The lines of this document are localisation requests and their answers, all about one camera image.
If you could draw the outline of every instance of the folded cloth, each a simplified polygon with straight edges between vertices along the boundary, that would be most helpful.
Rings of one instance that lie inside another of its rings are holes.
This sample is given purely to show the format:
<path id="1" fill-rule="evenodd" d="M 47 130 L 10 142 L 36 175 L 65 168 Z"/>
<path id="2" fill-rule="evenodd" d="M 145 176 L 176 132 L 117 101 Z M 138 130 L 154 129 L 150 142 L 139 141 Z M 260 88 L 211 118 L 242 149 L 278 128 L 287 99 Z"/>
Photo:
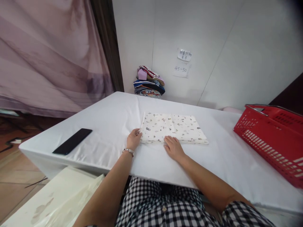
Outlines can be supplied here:
<path id="1" fill-rule="evenodd" d="M 138 70 L 138 79 L 139 80 L 147 80 L 147 72 L 140 68 Z"/>
<path id="2" fill-rule="evenodd" d="M 147 73 L 147 77 L 149 76 L 151 79 L 156 79 L 157 80 L 161 80 L 163 82 L 163 85 L 165 85 L 165 82 L 164 80 L 159 76 L 159 74 L 155 73 L 154 71 L 152 71 L 149 67 L 146 67 L 146 66 L 139 66 L 141 69 L 143 69 L 146 73 Z"/>
<path id="3" fill-rule="evenodd" d="M 140 91 L 146 90 L 146 89 L 148 89 L 148 88 L 143 87 L 143 86 L 136 87 L 136 88 L 135 88 L 135 94 L 138 94 Z"/>
<path id="4" fill-rule="evenodd" d="M 150 80 L 157 80 L 157 81 L 159 81 L 159 83 L 160 83 L 162 86 L 165 85 L 165 83 L 164 83 L 164 81 L 161 79 L 161 77 L 151 78 L 150 75 L 147 75 L 146 78 L 147 78 L 147 79 L 150 79 Z"/>
<path id="5" fill-rule="evenodd" d="M 180 143 L 204 143 L 208 140 L 194 116 L 148 113 L 143 117 L 141 143 L 164 143 L 165 136 Z"/>
<path id="6" fill-rule="evenodd" d="M 165 93 L 164 87 L 162 87 L 158 81 L 150 82 L 150 81 L 144 81 L 144 80 L 136 80 L 134 82 L 134 87 L 137 88 L 139 86 L 144 86 L 144 87 L 156 90 L 156 91 L 160 92 L 162 95 Z"/>
<path id="7" fill-rule="evenodd" d="M 161 98 L 160 92 L 156 90 L 151 90 L 151 89 L 145 89 L 139 92 L 139 95 L 141 96 L 147 96 L 151 98 Z"/>

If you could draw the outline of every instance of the white wall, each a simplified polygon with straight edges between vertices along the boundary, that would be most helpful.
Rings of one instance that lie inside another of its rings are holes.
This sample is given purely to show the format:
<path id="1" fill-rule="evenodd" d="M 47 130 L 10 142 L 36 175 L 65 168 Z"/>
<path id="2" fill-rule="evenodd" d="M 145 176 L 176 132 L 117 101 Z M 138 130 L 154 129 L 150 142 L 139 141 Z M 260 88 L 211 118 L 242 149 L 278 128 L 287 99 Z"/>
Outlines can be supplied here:
<path id="1" fill-rule="evenodd" d="M 152 67 L 155 0 L 113 0 L 124 91 L 134 93 L 140 65 Z"/>
<path id="2" fill-rule="evenodd" d="M 163 99 L 209 108 L 268 104 L 303 71 L 299 30 L 279 0 L 113 0 L 125 91 L 140 64 L 165 82 Z M 177 48 L 189 77 L 172 75 Z"/>
<path id="3" fill-rule="evenodd" d="M 199 106 L 268 104 L 303 72 L 301 31 L 282 3 L 245 1 Z"/>

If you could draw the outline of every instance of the black and white checkered fabric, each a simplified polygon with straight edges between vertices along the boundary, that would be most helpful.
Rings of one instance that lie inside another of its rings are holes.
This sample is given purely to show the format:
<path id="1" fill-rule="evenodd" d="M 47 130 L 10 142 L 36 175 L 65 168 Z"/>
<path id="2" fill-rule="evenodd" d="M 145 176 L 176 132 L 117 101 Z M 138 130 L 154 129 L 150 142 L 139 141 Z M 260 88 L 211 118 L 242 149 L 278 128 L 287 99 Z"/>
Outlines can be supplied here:
<path id="1" fill-rule="evenodd" d="M 115 226 L 274 226 L 243 202 L 230 203 L 223 222 L 205 211 L 194 189 L 172 186 L 165 194 L 158 182 L 133 177 Z"/>

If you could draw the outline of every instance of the pink curtain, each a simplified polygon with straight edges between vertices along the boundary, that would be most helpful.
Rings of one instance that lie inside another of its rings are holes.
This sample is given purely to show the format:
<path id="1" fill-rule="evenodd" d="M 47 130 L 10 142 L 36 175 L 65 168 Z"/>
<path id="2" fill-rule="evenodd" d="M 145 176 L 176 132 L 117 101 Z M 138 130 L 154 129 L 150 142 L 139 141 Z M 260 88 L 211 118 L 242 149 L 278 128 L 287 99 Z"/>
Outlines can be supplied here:
<path id="1" fill-rule="evenodd" d="M 0 1 L 0 108 L 69 117 L 113 93 L 89 1 Z"/>

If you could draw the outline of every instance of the red plastic basket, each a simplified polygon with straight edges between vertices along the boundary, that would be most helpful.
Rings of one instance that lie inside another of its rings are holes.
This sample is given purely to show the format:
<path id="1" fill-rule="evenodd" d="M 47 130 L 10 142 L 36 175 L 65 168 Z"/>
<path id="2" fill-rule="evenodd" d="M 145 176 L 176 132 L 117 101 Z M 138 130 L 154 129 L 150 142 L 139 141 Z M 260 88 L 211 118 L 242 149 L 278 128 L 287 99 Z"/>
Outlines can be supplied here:
<path id="1" fill-rule="evenodd" d="M 293 186 L 303 189 L 303 116 L 276 106 L 245 107 L 235 133 Z"/>

